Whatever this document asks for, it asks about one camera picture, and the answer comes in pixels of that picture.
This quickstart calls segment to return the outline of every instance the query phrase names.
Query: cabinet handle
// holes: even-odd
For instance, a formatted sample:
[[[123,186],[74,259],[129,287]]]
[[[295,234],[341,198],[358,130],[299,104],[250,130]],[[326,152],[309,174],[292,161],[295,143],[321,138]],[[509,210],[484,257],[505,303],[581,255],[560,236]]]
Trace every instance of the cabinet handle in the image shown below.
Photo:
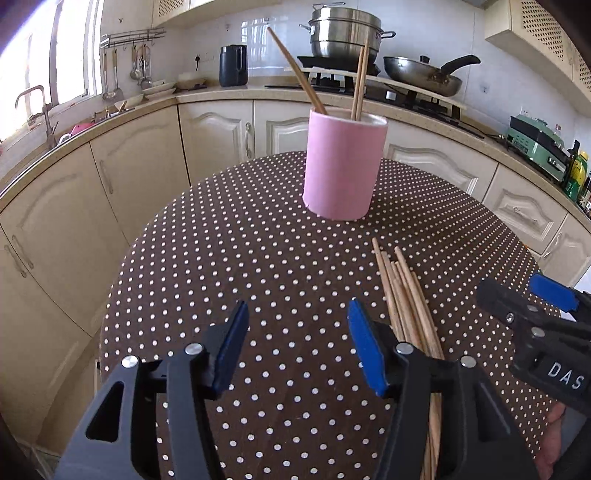
[[[107,190],[109,191],[110,195],[113,195],[113,184],[111,183],[111,179],[107,175],[106,168],[105,168],[105,161],[101,160],[99,162],[100,172],[102,173],[103,180],[107,186]]]
[[[251,132],[252,125],[250,122],[246,122],[244,132],[244,148],[246,149],[246,157],[252,160],[252,150],[248,147],[248,134]]]
[[[9,253],[9,255],[14,260],[14,266],[17,268],[17,271],[21,274],[21,276],[23,278],[26,278],[27,277],[27,272],[25,272],[24,269],[21,267],[21,262],[18,259],[16,253],[14,251],[12,251],[12,249],[10,248],[10,245],[4,245],[4,250],[7,253]]]
[[[521,210],[519,210],[517,207],[513,207],[513,211],[519,215],[521,218],[523,218],[523,220],[527,220],[529,222],[534,222],[534,223],[538,223],[538,220],[536,218],[530,218],[528,217],[526,214],[524,214]]]
[[[547,258],[554,253],[558,247],[558,244],[560,243],[560,237],[562,237],[562,232],[558,232],[558,235],[556,235],[556,239],[554,240],[554,245],[552,245],[552,247],[548,249],[544,255],[542,255],[542,258]]]
[[[35,265],[33,265],[33,262],[31,262],[31,259],[29,258],[29,256],[25,253],[25,249],[22,247],[21,243],[18,241],[18,238],[16,235],[12,236],[12,241],[15,243],[15,245],[21,251],[21,257],[23,257],[25,263],[29,266],[29,268],[31,270],[33,268],[35,268]]]

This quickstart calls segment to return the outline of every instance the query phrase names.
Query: pan handle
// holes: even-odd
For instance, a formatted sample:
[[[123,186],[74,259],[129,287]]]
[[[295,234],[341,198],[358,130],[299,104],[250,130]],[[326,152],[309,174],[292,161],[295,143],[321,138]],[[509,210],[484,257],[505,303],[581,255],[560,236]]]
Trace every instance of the pan handle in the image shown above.
[[[443,67],[440,68],[443,76],[451,75],[457,69],[467,67],[468,65],[476,65],[480,63],[480,59],[476,55],[465,55],[458,59],[448,61]]]

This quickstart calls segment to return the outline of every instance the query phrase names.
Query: screw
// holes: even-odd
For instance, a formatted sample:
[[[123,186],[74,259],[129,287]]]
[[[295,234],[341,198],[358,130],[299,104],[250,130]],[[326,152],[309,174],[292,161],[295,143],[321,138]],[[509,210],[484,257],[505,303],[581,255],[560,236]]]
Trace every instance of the screw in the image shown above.
[[[470,355],[464,355],[462,358],[460,358],[460,363],[466,368],[474,368],[476,366],[476,360],[474,360],[474,358]]]
[[[543,338],[546,336],[546,332],[543,331],[540,327],[532,327],[531,333],[534,335],[534,337],[537,338]]]
[[[185,347],[185,353],[187,355],[199,355],[203,352],[203,345],[201,343],[190,343]]]
[[[410,343],[402,342],[396,346],[396,351],[400,355],[410,355],[414,350],[414,347]]]
[[[132,368],[138,364],[138,358],[135,355],[128,355],[123,358],[121,365],[125,368]]]

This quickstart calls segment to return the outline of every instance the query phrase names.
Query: ventilation grille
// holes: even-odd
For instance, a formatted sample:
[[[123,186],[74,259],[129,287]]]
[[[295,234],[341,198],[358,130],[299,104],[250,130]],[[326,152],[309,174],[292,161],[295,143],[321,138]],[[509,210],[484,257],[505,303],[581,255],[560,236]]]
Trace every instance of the ventilation grille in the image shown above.
[[[158,2],[158,18],[168,17],[175,10],[181,8],[185,0],[160,0]]]
[[[521,13],[523,29],[564,59],[563,30],[554,17],[535,0],[521,0]]]
[[[585,85],[585,88],[591,92],[591,70],[579,53],[579,81]]]

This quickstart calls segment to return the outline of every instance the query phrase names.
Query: brown tablecloth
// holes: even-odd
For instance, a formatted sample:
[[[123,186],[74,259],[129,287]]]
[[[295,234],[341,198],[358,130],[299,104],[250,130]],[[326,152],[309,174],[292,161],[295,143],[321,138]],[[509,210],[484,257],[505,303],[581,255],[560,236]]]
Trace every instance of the brown tablecloth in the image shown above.
[[[509,373],[511,333],[474,295],[486,275],[526,294],[537,270],[526,247],[463,191],[391,160],[362,220],[320,218],[301,200],[305,159],[230,168],[154,218],[109,295],[102,374],[130,353],[173,355],[246,300],[251,328],[233,385],[208,406],[226,476],[369,479],[393,409],[365,383],[346,308],[358,297],[387,321],[376,236],[416,271],[447,358],[479,361],[535,454],[550,399]],[[166,407],[163,398],[162,425]],[[158,431],[162,469],[174,476],[166,428]]]

